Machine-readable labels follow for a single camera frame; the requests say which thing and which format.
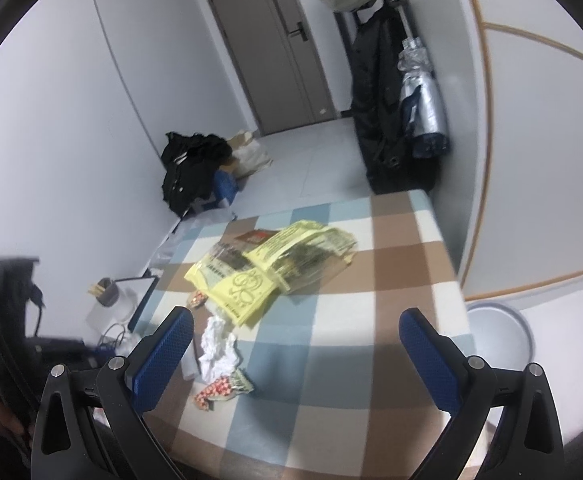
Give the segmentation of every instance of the white crumpled paper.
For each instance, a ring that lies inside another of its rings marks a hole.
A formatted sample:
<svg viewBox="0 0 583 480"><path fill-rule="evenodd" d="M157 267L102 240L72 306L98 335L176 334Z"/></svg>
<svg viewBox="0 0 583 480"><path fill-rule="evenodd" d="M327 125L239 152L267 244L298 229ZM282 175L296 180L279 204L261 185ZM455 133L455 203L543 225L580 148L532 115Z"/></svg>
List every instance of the white crumpled paper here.
<svg viewBox="0 0 583 480"><path fill-rule="evenodd" d="M232 323L220 316L212 316L201 339L203 355L198 359L204 383L212 384L221 377L230 376L238 367L236 336Z"/></svg>

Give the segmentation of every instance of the plaid tablecloth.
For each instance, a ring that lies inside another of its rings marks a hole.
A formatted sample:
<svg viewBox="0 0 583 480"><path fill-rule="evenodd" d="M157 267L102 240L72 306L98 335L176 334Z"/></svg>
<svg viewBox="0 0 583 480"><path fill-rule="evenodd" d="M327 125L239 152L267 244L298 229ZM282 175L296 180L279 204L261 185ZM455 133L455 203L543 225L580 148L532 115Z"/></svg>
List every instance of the plaid tablecloth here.
<svg viewBox="0 0 583 480"><path fill-rule="evenodd" d="M398 339L417 306L471 351L465 303L427 195L375 196L217 224L188 232L140 316L151 333L193 290L185 272L219 240L300 220L354 234L347 270L305 294L281 296L254 327L235 330L255 391L212 412L204 388L175 373L146 420L171 456L214 478L407 479L447 422ZM194 312L196 344L209 313ZM477 447L467 478L484 456Z"/></svg>

